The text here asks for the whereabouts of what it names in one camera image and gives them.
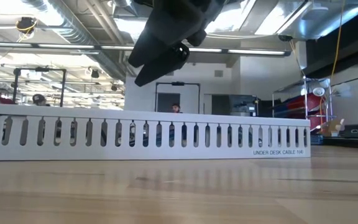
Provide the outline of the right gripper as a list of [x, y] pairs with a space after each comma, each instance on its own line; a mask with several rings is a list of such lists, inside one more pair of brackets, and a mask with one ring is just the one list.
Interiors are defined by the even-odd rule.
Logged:
[[187, 40], [199, 46], [206, 38], [206, 27], [213, 22], [225, 0], [155, 0], [132, 52], [129, 63], [134, 67], [144, 65], [135, 84], [144, 86], [184, 66], [190, 56]]

